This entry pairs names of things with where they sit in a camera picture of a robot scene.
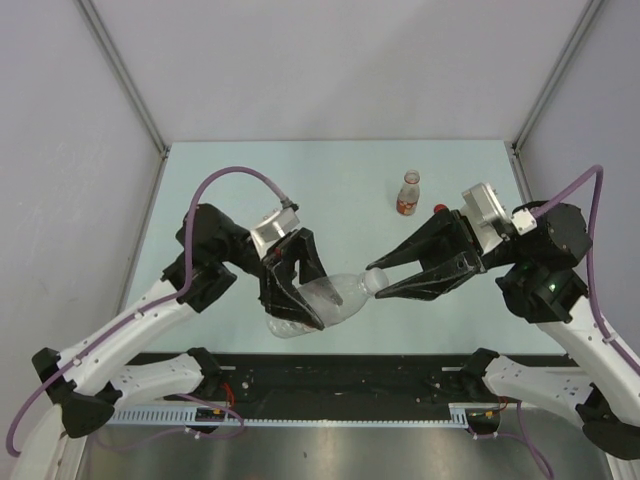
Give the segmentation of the red label clear bottle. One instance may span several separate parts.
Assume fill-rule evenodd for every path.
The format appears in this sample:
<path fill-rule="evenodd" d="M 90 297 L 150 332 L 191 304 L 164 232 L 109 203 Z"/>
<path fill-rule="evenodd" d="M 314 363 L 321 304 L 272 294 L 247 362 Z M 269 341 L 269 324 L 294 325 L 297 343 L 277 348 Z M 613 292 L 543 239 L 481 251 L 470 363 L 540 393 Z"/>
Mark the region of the red label clear bottle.
<path fill-rule="evenodd" d="M 404 216 L 415 213 L 420 198 L 420 174 L 416 170 L 408 170 L 396 198 L 396 211 Z"/>

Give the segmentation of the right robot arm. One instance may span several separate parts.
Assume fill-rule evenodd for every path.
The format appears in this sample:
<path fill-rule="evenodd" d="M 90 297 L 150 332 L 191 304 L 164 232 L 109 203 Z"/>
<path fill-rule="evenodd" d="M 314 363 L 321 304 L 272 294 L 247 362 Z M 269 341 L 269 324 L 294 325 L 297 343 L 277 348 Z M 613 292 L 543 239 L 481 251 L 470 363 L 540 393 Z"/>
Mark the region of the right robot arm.
<path fill-rule="evenodd" d="M 554 339 L 583 377 L 560 376 L 480 348 L 464 364 L 463 393 L 522 400 L 579 427 L 595 446 L 622 459 L 639 457 L 637 357 L 625 350 L 590 309 L 591 288 L 575 272 L 592 239 L 581 210 L 560 203 L 543 214 L 539 203 L 484 213 L 465 205 L 437 211 L 394 250 L 370 263 L 386 269 L 419 262 L 422 270 L 377 298 L 433 301 L 475 275 L 506 266 L 497 278 L 507 310 Z"/>

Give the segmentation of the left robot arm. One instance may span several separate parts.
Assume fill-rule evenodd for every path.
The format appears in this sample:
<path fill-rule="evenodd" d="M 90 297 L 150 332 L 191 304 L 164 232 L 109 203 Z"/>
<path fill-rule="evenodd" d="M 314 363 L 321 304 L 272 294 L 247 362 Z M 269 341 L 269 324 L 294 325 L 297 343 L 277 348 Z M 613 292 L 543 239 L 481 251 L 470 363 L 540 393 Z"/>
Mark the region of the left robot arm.
<path fill-rule="evenodd" d="M 183 253 L 136 303 L 78 344 L 62 352 L 44 348 L 33 356 L 69 437 L 90 435 L 129 406 L 182 394 L 207 400 L 219 392 L 220 366 L 204 348 L 153 364 L 128 363 L 157 337 L 218 301 L 237 279 L 231 266 L 258 279 L 268 316 L 311 332 L 327 328 L 319 308 L 300 293 L 327 273 L 314 234 L 300 227 L 294 207 L 247 230 L 216 207 L 199 204 L 189 210 L 176 238 Z"/>

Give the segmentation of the clear water bottle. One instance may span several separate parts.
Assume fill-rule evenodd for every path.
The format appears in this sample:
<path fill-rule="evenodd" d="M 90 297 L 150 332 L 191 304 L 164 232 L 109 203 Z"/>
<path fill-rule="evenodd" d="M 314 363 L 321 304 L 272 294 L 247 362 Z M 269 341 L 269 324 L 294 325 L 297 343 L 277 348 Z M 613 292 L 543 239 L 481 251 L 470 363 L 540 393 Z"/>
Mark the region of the clear water bottle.
<path fill-rule="evenodd" d="M 383 270 L 336 274 L 277 288 L 267 301 L 268 330 L 291 339 L 336 326 L 357 314 L 375 295 L 389 286 Z"/>

